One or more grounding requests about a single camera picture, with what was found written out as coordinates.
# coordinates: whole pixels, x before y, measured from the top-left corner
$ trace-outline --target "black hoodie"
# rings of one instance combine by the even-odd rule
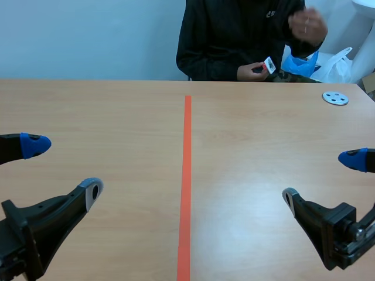
[[[320,47],[289,28],[288,17],[304,7],[304,0],[187,0],[177,66],[193,80],[237,81],[240,66],[271,56],[278,72],[286,44],[294,57]]]

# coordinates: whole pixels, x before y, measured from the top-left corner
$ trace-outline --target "wooden table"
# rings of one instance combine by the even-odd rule
[[[324,91],[350,98],[345,107]],[[52,148],[0,168],[19,206],[105,190],[42,280],[175,281],[184,96],[192,95],[191,281],[373,281],[375,249],[327,271],[281,192],[361,218],[375,175],[340,152],[375,146],[375,103],[356,85],[0,80],[0,133],[47,135]]]

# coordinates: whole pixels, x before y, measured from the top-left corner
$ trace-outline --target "robotic arm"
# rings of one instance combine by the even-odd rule
[[[353,170],[375,173],[375,149],[343,152],[339,161]],[[291,188],[285,189],[282,196],[326,269],[346,269],[375,244],[375,205],[357,222],[356,208],[346,203],[328,209],[305,201]]]
[[[27,133],[0,135],[0,165],[38,156],[50,148],[45,136]],[[83,219],[103,190],[100,179],[82,181],[72,192],[17,208],[6,200],[6,218],[0,221],[0,281],[24,274],[26,280],[42,277],[68,234]]]

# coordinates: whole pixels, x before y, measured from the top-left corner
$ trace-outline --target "round metal plate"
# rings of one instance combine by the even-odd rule
[[[323,94],[323,100],[334,105],[347,105],[349,99],[340,92],[325,92]]]

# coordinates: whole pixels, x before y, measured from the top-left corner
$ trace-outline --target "blue wall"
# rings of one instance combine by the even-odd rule
[[[185,80],[185,0],[1,0],[0,78]]]

